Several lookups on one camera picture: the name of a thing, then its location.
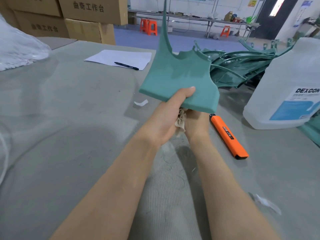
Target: dark door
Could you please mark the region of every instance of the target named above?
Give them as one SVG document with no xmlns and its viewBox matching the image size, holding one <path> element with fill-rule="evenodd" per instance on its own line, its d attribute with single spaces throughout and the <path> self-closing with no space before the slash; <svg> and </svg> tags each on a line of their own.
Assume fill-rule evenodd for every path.
<svg viewBox="0 0 320 240">
<path fill-rule="evenodd" d="M 265 0 L 256 22 L 261 24 L 250 37 L 274 40 L 298 0 Z"/>
</svg>

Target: workbench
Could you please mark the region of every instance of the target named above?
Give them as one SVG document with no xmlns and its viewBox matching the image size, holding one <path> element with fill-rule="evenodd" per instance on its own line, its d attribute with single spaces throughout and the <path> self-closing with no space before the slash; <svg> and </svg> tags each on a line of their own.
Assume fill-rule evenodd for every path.
<svg viewBox="0 0 320 240">
<path fill-rule="evenodd" d="M 152 58 L 143 71 L 83 61 L 104 49 Z M 46 60 L 0 72 L 0 131 L 10 148 L 0 187 L 1 239 L 48 239 L 110 167 L 159 104 L 138 92 L 155 52 L 76 41 Z M 320 149 L 297 128 L 254 130 L 242 116 L 250 88 L 219 91 L 217 115 L 249 158 L 235 160 L 212 125 L 210 137 L 242 189 L 282 210 L 258 205 L 284 240 L 319 239 Z M 143 107 L 134 104 L 145 99 Z M 184 135 L 157 153 L 129 239 L 210 239 Z"/>
<path fill-rule="evenodd" d="M 152 11 L 143 11 L 143 10 L 135 10 L 135 9 L 128 9 L 128 12 L 132 12 L 132 13 L 136 13 L 136 14 L 143 14 L 143 15 L 151 15 L 151 16 L 163 16 L 162 13 L 158 13 L 158 12 L 152 12 Z M 255 30 L 256 28 L 258 28 L 260 26 L 260 24 L 258 23 L 236 23 L 236 22 L 230 22 L 230 21 L 224 21 L 224 20 L 218 20 L 218 19 L 210 19 L 210 18 L 205 18 L 205 17 L 192 17 L 192 16 L 180 16 L 180 15 L 174 15 L 174 14 L 166 14 L 167 18 L 168 18 L 168 24 L 167 26 L 169 26 L 169 19 L 170 18 L 176 18 L 176 19 L 183 19 L 183 20 L 189 20 L 189 22 L 185 22 L 185 21 L 178 21 L 178 20 L 174 20 L 172 22 L 176 22 L 176 23 L 188 23 L 188 24 L 198 24 L 198 25 L 203 25 L 201 23 L 191 23 L 191 20 L 194 21 L 203 21 L 203 22 L 208 22 L 208 24 L 204 24 L 207 26 L 207 30 L 205 33 L 205 37 L 208 38 L 210 35 L 210 30 L 211 27 L 219 27 L 219 28 L 223 28 L 224 26 L 220 26 L 220 25 L 214 25 L 215 23 L 220 23 L 220 24 L 225 24 L 225 25 L 237 25 L 239 26 L 238 28 L 234 28 L 237 30 L 244 30 L 243 36 L 242 38 L 244 38 L 246 32 L 248 31 L 248 35 L 246 37 L 246 40 L 248 39 L 248 37 L 250 36 L 250 33 Z"/>
</svg>

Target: white cable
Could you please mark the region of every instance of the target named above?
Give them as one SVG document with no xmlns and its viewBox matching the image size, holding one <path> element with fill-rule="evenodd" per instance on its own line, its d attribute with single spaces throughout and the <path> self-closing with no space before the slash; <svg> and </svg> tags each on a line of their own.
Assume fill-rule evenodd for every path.
<svg viewBox="0 0 320 240">
<path fill-rule="evenodd" d="M 1 185 L 3 180 L 4 180 L 4 178 L 5 178 L 5 175 L 6 175 L 6 172 L 7 172 L 7 169 L 8 169 L 8 164 L 9 164 L 9 151 L 8 151 L 8 148 L 7 148 L 6 141 L 5 141 L 4 137 L 2 136 L 1 132 L 0 132 L 0 141 L 2 143 L 3 151 L 4 151 L 4 155 L 5 155 L 4 163 L 3 163 L 3 170 L 2 170 L 2 173 L 1 173 L 1 176 L 0 176 L 0 185 Z"/>
</svg>

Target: black pen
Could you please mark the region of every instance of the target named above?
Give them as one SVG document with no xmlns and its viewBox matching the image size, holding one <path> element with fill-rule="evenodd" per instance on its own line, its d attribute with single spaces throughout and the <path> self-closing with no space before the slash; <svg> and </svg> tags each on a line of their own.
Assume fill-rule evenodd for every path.
<svg viewBox="0 0 320 240">
<path fill-rule="evenodd" d="M 131 68 L 131 69 L 134 69 L 134 70 L 139 70 L 139 68 L 137 67 L 134 67 L 134 66 L 130 66 L 130 65 L 126 65 L 126 64 L 122 64 L 120 62 L 115 62 L 115 64 L 119 65 L 119 66 L 123 66 L 123 67 L 126 67 L 126 68 Z"/>
</svg>

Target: hand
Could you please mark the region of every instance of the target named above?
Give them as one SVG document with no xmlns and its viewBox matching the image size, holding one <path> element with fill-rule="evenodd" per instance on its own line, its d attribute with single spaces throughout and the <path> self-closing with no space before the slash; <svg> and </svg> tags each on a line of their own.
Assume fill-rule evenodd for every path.
<svg viewBox="0 0 320 240">
<path fill-rule="evenodd" d="M 141 131 L 160 147 L 165 144 L 175 133 L 179 108 L 187 97 L 190 97 L 196 88 L 181 88 L 167 102 L 161 102 L 154 110 Z"/>
<path fill-rule="evenodd" d="M 184 123 L 185 134 L 189 144 L 198 140 L 208 140 L 209 138 L 209 114 L 191 109 L 186 111 L 186 121 Z"/>
</svg>

